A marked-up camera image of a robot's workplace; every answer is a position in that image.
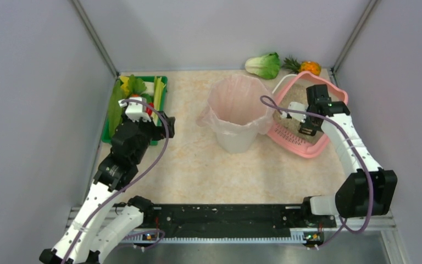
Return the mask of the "pink plastic bin liner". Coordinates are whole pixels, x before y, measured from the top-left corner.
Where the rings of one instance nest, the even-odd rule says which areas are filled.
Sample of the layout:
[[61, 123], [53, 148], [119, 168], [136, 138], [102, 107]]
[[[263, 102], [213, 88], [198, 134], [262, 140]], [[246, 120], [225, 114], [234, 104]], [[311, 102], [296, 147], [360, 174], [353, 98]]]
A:
[[273, 93], [255, 77], [232, 74], [215, 82], [196, 123], [215, 133], [238, 135], [246, 131], [266, 134], [273, 124], [274, 109], [260, 100]]

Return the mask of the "white trash bin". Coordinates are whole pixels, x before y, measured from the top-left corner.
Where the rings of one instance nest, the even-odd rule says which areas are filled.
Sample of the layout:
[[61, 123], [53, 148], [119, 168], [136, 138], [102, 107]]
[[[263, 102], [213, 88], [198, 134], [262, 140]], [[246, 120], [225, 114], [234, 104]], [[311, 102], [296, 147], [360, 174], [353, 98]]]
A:
[[244, 153], [249, 150], [256, 139], [258, 132], [254, 129], [247, 129], [237, 133], [216, 132], [218, 145], [228, 153]]

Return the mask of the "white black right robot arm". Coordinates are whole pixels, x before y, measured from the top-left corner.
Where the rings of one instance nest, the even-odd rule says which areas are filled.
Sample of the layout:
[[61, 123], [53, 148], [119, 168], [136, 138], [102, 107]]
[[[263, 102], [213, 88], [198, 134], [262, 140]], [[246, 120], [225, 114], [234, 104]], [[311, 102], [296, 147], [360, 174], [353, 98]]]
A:
[[364, 146], [353, 125], [351, 113], [342, 101], [333, 101], [326, 85], [307, 88], [309, 115], [300, 131], [309, 135], [320, 131], [336, 148], [346, 180], [333, 195], [306, 197], [313, 215], [365, 217], [368, 207], [373, 216], [385, 215], [397, 185], [393, 170], [385, 170]]

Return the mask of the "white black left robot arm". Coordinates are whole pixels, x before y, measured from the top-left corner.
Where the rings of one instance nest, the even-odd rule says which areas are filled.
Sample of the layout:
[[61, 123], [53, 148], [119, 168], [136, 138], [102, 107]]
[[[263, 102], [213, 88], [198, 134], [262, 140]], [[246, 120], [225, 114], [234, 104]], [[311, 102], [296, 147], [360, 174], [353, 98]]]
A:
[[123, 115], [111, 137], [110, 153], [99, 164], [78, 214], [60, 241], [42, 251], [40, 262], [102, 263], [129, 231], [142, 224], [145, 209], [128, 206], [126, 215], [101, 227], [120, 194], [145, 175], [138, 174], [138, 165], [151, 141], [174, 137], [175, 117], [160, 111], [159, 119], [161, 125], [157, 126], [153, 121], [132, 121]]

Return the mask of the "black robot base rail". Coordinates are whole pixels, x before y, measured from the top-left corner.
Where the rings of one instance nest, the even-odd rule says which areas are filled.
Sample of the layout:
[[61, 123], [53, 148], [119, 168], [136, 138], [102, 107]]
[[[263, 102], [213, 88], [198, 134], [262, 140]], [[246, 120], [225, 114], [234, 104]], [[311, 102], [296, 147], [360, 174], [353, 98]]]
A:
[[162, 230], [165, 241], [281, 241], [297, 239], [296, 229], [336, 227], [333, 216], [309, 215], [295, 204], [156, 204], [136, 231]]

